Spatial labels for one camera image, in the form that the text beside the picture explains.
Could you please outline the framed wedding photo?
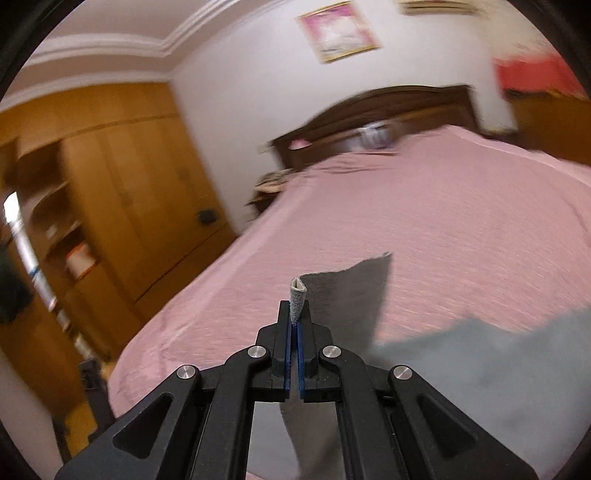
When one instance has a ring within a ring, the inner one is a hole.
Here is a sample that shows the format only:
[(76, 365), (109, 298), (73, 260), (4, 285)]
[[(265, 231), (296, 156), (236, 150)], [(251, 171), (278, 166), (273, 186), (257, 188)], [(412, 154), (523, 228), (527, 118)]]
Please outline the framed wedding photo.
[(381, 48), (368, 20), (353, 1), (341, 1), (297, 17), (322, 64)]

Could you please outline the pink floral bed cover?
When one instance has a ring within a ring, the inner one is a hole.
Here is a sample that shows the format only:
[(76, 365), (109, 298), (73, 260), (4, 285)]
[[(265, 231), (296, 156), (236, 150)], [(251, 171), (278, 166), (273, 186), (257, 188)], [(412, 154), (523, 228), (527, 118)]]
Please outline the pink floral bed cover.
[(252, 345), (294, 278), (386, 254), (377, 343), (465, 317), (528, 332), (590, 311), (590, 170), (446, 126), (301, 171), (127, 345), (108, 382), (114, 413), (183, 364), (204, 370)]

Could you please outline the orange wooden wardrobe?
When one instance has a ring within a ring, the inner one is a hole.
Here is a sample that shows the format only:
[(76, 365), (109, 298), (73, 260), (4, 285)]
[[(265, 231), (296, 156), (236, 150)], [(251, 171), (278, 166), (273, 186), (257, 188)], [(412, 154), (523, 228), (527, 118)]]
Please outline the orange wooden wardrobe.
[[(1, 177), (74, 329), (104, 361), (235, 232), (164, 83), (49, 94), (1, 114)], [(214, 224), (200, 225), (212, 208)]]

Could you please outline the dark wooden headboard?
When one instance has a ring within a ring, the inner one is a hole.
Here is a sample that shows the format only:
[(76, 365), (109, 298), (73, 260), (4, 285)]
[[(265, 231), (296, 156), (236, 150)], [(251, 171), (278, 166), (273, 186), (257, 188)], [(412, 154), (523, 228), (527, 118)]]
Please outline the dark wooden headboard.
[(353, 150), (380, 150), (405, 135), (446, 125), (482, 132), (467, 85), (394, 86), (332, 105), (294, 131), (270, 141), (283, 167), (297, 171)]

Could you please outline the wall air conditioner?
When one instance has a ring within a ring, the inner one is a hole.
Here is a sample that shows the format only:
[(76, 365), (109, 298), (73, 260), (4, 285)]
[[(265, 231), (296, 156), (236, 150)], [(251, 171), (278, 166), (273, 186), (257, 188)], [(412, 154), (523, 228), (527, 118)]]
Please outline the wall air conditioner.
[(468, 14), (479, 11), (472, 1), (457, 0), (400, 0), (399, 6), (406, 15), (419, 14)]

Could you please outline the black wardrobe door knob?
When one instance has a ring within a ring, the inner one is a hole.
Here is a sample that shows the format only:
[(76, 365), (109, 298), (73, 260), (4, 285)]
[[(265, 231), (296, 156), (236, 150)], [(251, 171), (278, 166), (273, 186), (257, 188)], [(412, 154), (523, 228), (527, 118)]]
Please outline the black wardrobe door knob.
[(217, 222), (218, 215), (214, 209), (207, 208), (198, 211), (197, 219), (200, 225), (208, 226)]

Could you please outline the red and cream curtain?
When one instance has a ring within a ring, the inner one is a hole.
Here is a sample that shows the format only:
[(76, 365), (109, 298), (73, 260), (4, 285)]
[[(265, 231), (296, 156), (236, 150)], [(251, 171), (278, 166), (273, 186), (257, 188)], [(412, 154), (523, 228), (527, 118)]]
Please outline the red and cream curtain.
[(494, 54), (493, 64), (505, 91), (587, 98), (572, 69), (548, 43), (510, 44)]

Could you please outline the grey fleece pants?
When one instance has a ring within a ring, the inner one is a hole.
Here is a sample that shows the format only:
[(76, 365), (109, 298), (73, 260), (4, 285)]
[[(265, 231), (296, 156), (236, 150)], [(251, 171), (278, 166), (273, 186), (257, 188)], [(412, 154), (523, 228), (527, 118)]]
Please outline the grey fleece pants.
[(312, 319), (370, 365), (411, 367), (540, 478), (588, 478), (589, 309), (528, 332), (465, 317), (448, 330), (377, 343), (392, 270), (386, 254), (338, 272), (304, 274), (291, 282), (290, 303), (310, 305)]

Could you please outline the wooden low cabinet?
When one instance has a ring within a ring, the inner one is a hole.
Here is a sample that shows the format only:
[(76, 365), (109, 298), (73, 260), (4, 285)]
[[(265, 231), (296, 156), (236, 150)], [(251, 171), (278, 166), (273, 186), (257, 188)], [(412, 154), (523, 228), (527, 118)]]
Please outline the wooden low cabinet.
[(507, 91), (519, 144), (590, 165), (590, 100), (556, 93)]

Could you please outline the clothes pile on nightstand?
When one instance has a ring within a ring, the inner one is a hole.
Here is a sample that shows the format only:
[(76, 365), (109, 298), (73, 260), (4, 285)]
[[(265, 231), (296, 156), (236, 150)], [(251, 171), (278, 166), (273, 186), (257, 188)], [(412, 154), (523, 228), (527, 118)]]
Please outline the clothes pile on nightstand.
[(293, 169), (283, 169), (263, 175), (257, 180), (252, 197), (247, 204), (252, 206), (257, 214), (262, 214), (270, 207), (274, 199), (283, 192), (293, 174)]

